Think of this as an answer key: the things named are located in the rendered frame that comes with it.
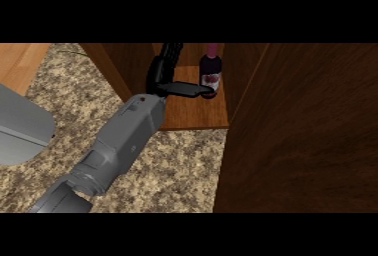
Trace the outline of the dark brown cabinet door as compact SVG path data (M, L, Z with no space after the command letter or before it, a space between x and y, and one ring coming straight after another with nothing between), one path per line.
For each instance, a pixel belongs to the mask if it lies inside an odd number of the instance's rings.
M378 44L272 44L228 132L219 212L378 212Z

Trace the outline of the brown wooden cabinet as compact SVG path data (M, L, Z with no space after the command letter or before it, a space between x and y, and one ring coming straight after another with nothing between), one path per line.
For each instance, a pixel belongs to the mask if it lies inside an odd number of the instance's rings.
M80 46L122 100L145 93L148 68L163 44L82 43ZM268 46L268 43L219 44L224 70L218 96L213 99L171 96L163 130L230 127Z

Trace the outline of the dark red wine bottle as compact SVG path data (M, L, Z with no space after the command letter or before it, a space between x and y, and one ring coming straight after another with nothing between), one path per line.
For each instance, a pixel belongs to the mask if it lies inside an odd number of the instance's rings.
M215 89L212 93L203 94L206 99L213 99L218 96L221 75L222 75L222 58L218 54L219 44L207 44L207 53L200 60L200 85Z

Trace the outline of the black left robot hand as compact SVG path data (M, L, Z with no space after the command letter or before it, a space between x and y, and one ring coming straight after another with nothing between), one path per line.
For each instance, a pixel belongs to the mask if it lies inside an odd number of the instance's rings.
M182 48L182 43L165 43L162 52L154 57L147 76L147 93L151 95L197 98L200 95L215 92L209 86L173 81Z

